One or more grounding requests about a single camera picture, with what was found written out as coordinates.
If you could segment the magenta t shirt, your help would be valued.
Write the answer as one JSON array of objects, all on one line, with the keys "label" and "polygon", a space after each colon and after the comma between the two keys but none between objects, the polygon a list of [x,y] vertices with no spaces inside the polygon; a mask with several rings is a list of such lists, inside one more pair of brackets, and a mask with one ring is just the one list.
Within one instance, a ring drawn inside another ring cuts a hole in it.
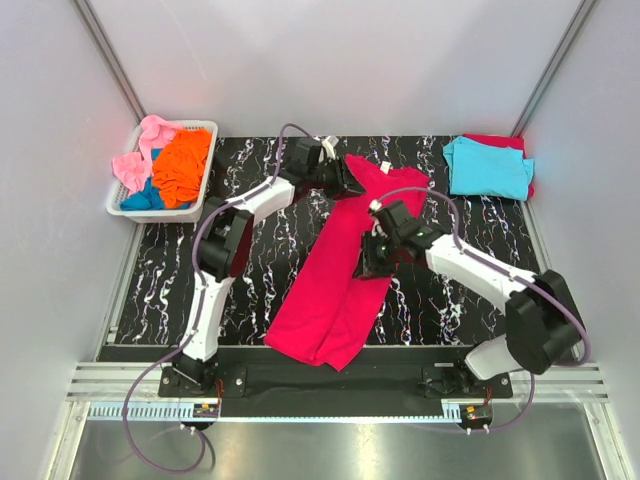
[{"label": "magenta t shirt", "polygon": [[346,163],[366,193],[338,201],[293,283],[264,343],[304,364],[344,369],[366,344],[384,303],[389,276],[359,280],[361,236],[370,231],[372,200],[397,189],[425,188],[429,176],[411,168],[387,172],[367,159],[348,155]]}]

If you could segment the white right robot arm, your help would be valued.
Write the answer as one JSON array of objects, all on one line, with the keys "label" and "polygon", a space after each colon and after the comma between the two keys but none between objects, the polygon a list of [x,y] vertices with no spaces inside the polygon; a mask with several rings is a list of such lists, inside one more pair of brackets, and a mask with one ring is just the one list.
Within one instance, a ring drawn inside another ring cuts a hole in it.
[{"label": "white right robot arm", "polygon": [[585,341],[586,329],[564,278],[535,274],[475,249],[452,233],[431,229],[401,201],[369,206],[373,226],[363,233],[353,276],[388,277],[402,264],[454,280],[491,303],[506,319],[503,335],[479,343],[447,374],[457,390],[476,396],[490,380],[516,370],[534,375]]}]

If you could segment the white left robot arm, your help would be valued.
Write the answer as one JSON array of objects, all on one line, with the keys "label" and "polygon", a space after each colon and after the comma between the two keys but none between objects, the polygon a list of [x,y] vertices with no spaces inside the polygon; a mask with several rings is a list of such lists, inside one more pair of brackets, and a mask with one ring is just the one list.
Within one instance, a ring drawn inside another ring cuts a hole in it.
[{"label": "white left robot arm", "polygon": [[173,370],[196,396],[216,382],[219,327],[235,279],[249,260],[253,228],[317,189],[331,199],[361,196],[364,187],[336,154],[338,140],[309,137],[289,141],[277,171],[255,188],[233,198],[210,198],[193,244],[194,295]]}]

